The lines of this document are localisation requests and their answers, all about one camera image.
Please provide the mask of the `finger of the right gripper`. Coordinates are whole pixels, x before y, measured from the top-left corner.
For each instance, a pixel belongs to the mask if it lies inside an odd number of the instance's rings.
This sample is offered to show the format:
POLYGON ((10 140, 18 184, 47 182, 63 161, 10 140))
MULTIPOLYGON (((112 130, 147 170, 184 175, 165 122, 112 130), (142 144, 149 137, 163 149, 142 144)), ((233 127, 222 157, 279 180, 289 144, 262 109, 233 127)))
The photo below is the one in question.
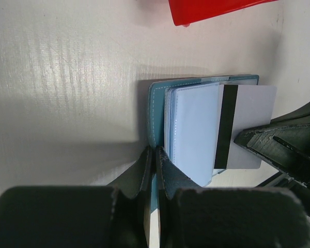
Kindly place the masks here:
POLYGON ((310 102, 268 125, 241 131, 234 142, 301 185, 310 186, 310 102))

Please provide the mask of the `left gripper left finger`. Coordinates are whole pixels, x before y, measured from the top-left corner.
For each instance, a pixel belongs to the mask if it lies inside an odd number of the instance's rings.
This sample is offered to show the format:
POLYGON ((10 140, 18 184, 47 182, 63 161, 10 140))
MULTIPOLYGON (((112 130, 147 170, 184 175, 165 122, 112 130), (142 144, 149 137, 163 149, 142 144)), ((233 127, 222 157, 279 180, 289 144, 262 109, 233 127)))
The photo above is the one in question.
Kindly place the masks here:
POLYGON ((106 186, 13 187, 0 247, 148 247, 152 149, 106 186))

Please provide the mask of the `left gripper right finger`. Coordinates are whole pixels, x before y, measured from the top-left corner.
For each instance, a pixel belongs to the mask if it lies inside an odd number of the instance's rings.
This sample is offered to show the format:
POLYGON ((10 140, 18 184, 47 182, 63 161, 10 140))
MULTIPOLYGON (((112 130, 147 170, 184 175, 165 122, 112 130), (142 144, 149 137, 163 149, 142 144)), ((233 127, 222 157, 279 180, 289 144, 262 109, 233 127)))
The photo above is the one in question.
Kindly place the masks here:
POLYGON ((310 247, 302 204, 283 188, 203 188, 156 148, 160 247, 310 247))

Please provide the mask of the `blue leather card holder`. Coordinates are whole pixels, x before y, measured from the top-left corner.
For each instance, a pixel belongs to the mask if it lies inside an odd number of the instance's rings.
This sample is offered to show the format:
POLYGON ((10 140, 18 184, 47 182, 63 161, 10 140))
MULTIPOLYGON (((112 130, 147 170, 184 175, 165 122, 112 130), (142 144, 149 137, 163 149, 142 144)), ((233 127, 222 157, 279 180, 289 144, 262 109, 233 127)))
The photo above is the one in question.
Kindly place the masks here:
POLYGON ((191 77, 155 82, 149 88, 148 136, 200 187, 226 169, 214 169, 221 85, 259 85, 257 75, 191 77))

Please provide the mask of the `red plastic bin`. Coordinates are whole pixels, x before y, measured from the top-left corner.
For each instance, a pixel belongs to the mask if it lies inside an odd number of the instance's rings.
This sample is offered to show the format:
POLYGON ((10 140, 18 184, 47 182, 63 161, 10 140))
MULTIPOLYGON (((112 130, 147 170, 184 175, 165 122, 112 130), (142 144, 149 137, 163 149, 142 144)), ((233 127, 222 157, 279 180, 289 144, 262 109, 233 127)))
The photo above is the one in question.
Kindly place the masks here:
POLYGON ((169 0, 170 12, 176 26, 220 16, 240 9, 271 2, 271 0, 169 0))

